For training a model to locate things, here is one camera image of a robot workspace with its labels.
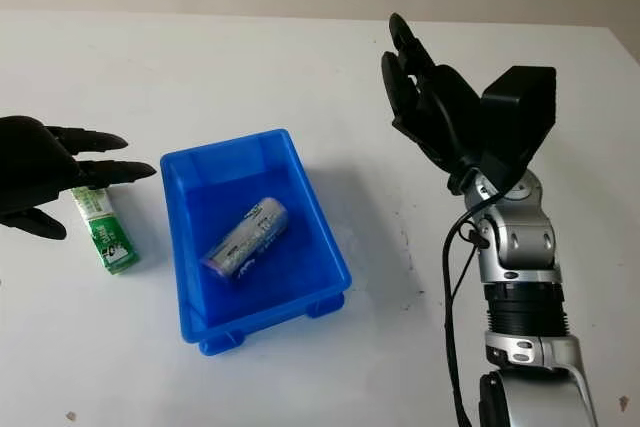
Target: battery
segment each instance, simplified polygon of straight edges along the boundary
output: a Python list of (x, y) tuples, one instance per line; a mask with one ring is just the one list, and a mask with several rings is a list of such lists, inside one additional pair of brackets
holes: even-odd
[(241, 277), (255, 262), (256, 256), (285, 230), (288, 217), (280, 202), (265, 197), (245, 214), (220, 245), (203, 257), (202, 263), (224, 278)]

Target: blue plastic bin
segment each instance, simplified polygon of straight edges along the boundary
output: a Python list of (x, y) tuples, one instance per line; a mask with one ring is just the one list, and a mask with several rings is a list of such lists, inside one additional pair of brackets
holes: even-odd
[[(160, 165), (187, 342), (214, 355), (251, 332), (342, 307), (351, 276), (286, 130), (173, 152)], [(228, 284), (200, 259), (268, 196), (289, 212), (287, 230)]]

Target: silver robotic arm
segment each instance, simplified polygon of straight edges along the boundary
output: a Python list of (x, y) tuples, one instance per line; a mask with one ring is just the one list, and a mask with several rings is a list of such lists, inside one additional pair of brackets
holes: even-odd
[[(470, 208), (496, 193), (477, 175), (465, 202)], [(489, 302), (487, 360), (500, 368), (481, 379), (482, 423), (596, 427), (580, 345), (562, 310), (555, 235), (541, 199), (542, 185), (527, 171), (474, 217), (486, 240), (479, 264)]]
[[(465, 212), (443, 244), (444, 332), (458, 425), (470, 427), (460, 390), (449, 253), (456, 233), (479, 250), (489, 304), (486, 356), (498, 369), (480, 379), (483, 427), (595, 427), (578, 339), (563, 310), (556, 240), (527, 166), (555, 123), (556, 71), (513, 66), (478, 96), (452, 67), (437, 65), (393, 14), (395, 52), (382, 56), (392, 125), (449, 174)], [(462, 226), (473, 220), (468, 237)]]

